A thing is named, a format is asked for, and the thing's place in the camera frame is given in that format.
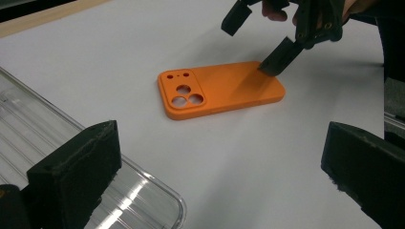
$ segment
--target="white table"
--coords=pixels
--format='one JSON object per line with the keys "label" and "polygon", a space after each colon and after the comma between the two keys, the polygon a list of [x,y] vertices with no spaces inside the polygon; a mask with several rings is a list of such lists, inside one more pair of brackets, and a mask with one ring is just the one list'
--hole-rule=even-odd
{"label": "white table", "polygon": [[[294,27],[260,4],[234,37],[233,0],[116,0],[0,39],[0,66],[85,126],[116,119],[121,151],[179,192],[184,228],[379,228],[321,170],[330,121],[383,136],[376,27],[351,21],[338,43],[302,52],[279,103],[169,119],[160,72],[262,61]],[[296,7],[289,9],[291,17]]]}

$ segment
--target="transparent plastic container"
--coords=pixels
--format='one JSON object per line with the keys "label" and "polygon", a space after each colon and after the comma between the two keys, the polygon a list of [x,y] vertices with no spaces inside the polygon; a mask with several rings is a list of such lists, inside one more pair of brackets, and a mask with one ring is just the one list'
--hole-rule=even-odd
{"label": "transparent plastic container", "polygon": [[[26,172],[83,129],[0,68],[0,184],[23,189]],[[185,212],[180,195],[122,155],[122,168],[85,228],[181,228]]]}

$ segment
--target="orange phone case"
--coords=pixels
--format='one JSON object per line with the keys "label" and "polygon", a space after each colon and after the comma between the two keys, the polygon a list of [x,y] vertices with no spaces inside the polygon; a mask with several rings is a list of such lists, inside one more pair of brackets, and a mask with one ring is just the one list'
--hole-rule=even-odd
{"label": "orange phone case", "polygon": [[280,101],[286,90],[259,65],[253,61],[161,73],[158,84],[167,116],[182,120]]}

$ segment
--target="gray floor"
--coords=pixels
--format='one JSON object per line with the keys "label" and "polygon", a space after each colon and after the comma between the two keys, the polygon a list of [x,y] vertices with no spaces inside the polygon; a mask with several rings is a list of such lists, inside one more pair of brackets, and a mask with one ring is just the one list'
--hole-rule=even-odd
{"label": "gray floor", "polygon": [[[384,91],[385,112],[405,118],[405,83],[388,78],[385,82]],[[386,118],[385,131],[396,133],[405,138],[405,121],[398,119],[395,121],[396,124],[393,124],[392,121],[387,121]]]}

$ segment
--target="black clamp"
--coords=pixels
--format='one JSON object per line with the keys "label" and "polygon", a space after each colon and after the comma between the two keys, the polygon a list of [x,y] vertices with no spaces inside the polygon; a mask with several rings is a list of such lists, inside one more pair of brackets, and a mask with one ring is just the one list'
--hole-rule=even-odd
{"label": "black clamp", "polygon": [[[264,0],[276,10],[289,6],[288,0]],[[260,0],[238,0],[225,17],[221,29],[234,35],[252,13],[248,6]],[[342,38],[344,0],[302,0],[297,10],[295,42],[286,37],[262,62],[259,69],[268,75],[280,74],[303,49],[309,50],[323,41]]]}

